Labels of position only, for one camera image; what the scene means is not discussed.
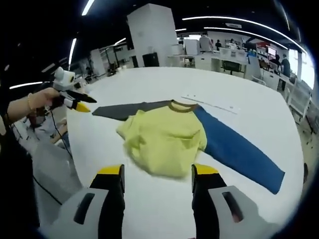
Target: ceiling light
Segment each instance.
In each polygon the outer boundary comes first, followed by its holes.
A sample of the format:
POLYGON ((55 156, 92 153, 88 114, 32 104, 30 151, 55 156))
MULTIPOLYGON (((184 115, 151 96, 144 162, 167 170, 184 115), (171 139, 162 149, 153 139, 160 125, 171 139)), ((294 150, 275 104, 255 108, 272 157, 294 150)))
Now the ceiling light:
POLYGON ((18 88, 21 86, 31 86, 31 85, 37 85, 37 84, 42 84, 43 81, 39 81, 39 82, 32 82, 32 83, 26 83, 26 84, 21 84, 21 85, 17 85, 17 86, 11 86, 9 89, 14 89, 14 88, 18 88))
POLYGON ((94 0, 89 0, 88 1, 88 3, 86 4, 86 6, 85 6, 85 8, 84 8, 84 10, 82 12, 82 16, 85 16, 88 13, 88 11, 90 10, 93 2, 94 2, 94 0))
POLYGON ((64 61, 64 60, 66 60, 67 59, 67 57, 64 57, 64 58, 62 58, 61 60, 59 60, 59 62, 62 62, 62 61, 64 61))
POLYGON ((227 31, 237 31, 237 32, 242 32, 242 33, 246 33, 246 34, 250 34, 250 35, 253 35, 253 36, 257 36, 257 37, 260 37, 260 38, 263 38, 263 39, 266 39, 267 41, 270 41, 270 42, 273 42, 279 46, 281 46, 282 48, 288 50, 287 47, 283 46, 282 44, 276 42, 276 41, 273 41, 269 38, 266 38, 264 36, 261 36, 261 35, 257 35, 257 34, 254 34, 254 33, 251 33, 251 32, 247 32, 247 31, 242 31, 242 30, 237 30, 237 29, 231 29, 231 28, 223 28, 223 27, 204 27, 204 29, 216 29, 216 30, 227 30, 227 31))
POLYGON ((298 29, 298 37, 299 37, 299 42, 301 42, 301 35, 300 35, 300 30, 299 30, 299 27, 298 27, 297 29, 298 29))
POLYGON ((283 12, 284 12, 284 16, 285 16, 285 19, 286 19, 286 23, 287 23, 287 26, 288 26, 288 30, 290 31, 288 18, 287 18, 287 15, 286 15, 286 12, 285 12, 285 10, 284 10, 284 7, 283 7, 283 6, 282 6, 282 9, 283 9, 283 12))
POLYGON ((281 36, 285 37, 286 39, 288 39, 289 41, 291 41, 293 44, 295 44, 297 47, 299 47, 303 52, 307 53, 307 51, 302 47, 300 46, 298 43, 296 43, 294 40, 292 40, 290 37, 284 35, 283 33, 269 27, 269 26, 266 26, 264 24, 261 24, 261 23, 258 23, 258 22, 255 22, 255 21, 249 21, 249 20, 245 20, 245 19, 241 19, 241 18, 236 18, 236 17, 230 17, 230 16, 196 16, 196 17, 188 17, 188 18, 183 18, 182 20, 183 21, 186 21, 186 20, 193 20, 193 19, 204 19, 204 18, 217 18, 217 19, 230 19, 230 20, 237 20, 237 21, 244 21, 244 22, 248 22, 248 23, 252 23, 252 24, 255 24, 255 25, 258 25, 258 26, 262 26, 262 27, 265 27, 269 30, 272 30, 274 31, 275 33, 278 33, 280 34, 281 36))
POLYGON ((117 44, 120 44, 122 41, 125 41, 126 40, 126 38, 123 38, 122 40, 119 40, 118 42, 116 42, 115 44, 114 44, 114 46, 116 46, 117 44))
POLYGON ((43 69, 41 72, 44 73, 44 72, 50 70, 53 66, 55 66, 54 63, 52 63, 51 65, 49 65, 47 68, 43 69))
POLYGON ((186 31, 186 28, 182 28, 182 29, 176 29, 175 31, 186 31))
POLYGON ((69 65, 71 65, 72 55, 73 55, 73 50, 74 50, 75 43, 76 43, 76 38, 74 38, 73 41, 72 41, 72 46, 71 46, 71 51, 70 51, 70 56, 69 56, 69 65))

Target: white table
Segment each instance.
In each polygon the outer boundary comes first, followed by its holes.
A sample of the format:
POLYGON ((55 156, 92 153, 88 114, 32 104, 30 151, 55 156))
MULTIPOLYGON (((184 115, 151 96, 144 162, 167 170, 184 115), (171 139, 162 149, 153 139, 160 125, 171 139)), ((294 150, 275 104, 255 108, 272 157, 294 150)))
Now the white table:
MULTIPOLYGON (((238 114, 202 106, 286 172, 280 192, 273 195, 205 153, 197 162, 218 169, 227 185, 235 185, 258 205, 266 221, 283 225, 294 212, 303 186, 303 153, 295 121, 278 92, 231 75, 175 67, 128 69, 92 87, 90 95, 98 101, 88 104, 92 111, 99 106, 180 100, 185 93, 215 105, 232 104, 238 114)), ((183 181, 152 177, 124 153, 123 140, 115 132, 121 122, 76 111, 68 111, 67 117, 75 167, 84 186, 102 167, 125 165, 124 239, 195 237, 190 174, 183 181)))
POLYGON ((201 57, 201 58, 205 58, 205 59, 215 59, 215 60, 221 60, 221 61, 232 61, 232 62, 241 64, 241 65, 247 65, 248 64, 248 60, 247 59, 239 60, 239 59, 237 59, 235 57, 233 57, 233 58, 230 58, 230 57, 225 58, 225 57, 222 57, 219 52, 201 53, 201 54, 198 54, 198 55, 169 55, 167 57, 168 58, 186 58, 186 57, 196 58, 196 57, 201 57))

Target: gray sleeve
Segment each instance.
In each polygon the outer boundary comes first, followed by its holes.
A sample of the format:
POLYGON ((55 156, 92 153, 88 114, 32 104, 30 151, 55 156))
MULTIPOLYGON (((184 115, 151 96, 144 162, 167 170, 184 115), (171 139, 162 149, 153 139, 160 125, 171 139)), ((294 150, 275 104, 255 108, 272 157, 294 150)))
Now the gray sleeve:
POLYGON ((129 116, 134 116, 138 110, 151 111, 157 108, 167 106, 171 101, 160 102, 142 102, 138 104, 116 105, 116 106, 104 106, 98 107, 92 115, 102 116, 114 120, 126 121, 129 116))

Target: white cabinet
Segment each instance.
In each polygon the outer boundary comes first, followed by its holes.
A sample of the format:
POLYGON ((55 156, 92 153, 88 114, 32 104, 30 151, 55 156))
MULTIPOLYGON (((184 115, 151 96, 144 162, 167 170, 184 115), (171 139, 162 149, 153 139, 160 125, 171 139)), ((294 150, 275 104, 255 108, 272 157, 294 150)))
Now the white cabinet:
POLYGON ((263 81, 266 82, 266 85, 273 89, 273 90, 277 90, 278 88, 278 83, 279 83, 279 76, 274 74, 274 73, 271 73, 269 71, 265 71, 265 70, 262 70, 263 72, 263 81))
POLYGON ((211 57, 207 57, 204 55, 195 56, 195 68, 211 71, 212 70, 212 60, 211 57))
POLYGON ((187 55, 198 55, 200 54, 199 41, 195 39, 184 40, 186 54, 187 55))

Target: ceiling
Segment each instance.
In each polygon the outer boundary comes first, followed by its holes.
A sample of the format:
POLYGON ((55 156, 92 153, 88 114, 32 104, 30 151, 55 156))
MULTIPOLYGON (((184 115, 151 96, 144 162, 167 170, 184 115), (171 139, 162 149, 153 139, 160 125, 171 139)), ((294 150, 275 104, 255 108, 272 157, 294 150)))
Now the ceiling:
POLYGON ((297 28, 288 17, 288 30, 283 11, 273 0, 242 0, 227 4, 208 0, 95 0, 88 14, 81 16, 87 1, 10 1, 5 6, 5 12, 10 14, 1 21, 5 36, 1 68, 10 64, 7 73, 10 86, 42 81, 47 77, 41 73, 44 68, 51 63, 58 65, 62 58, 68 59, 73 38, 78 39, 72 58, 76 61, 88 56, 92 49, 129 37, 126 16, 149 2, 170 7, 176 29, 187 28, 187 31, 196 32, 203 31, 205 26, 226 27, 226 22, 237 23, 244 31, 286 42, 284 37, 250 23, 219 19, 182 20, 192 16, 232 16, 262 23, 298 39, 297 28))

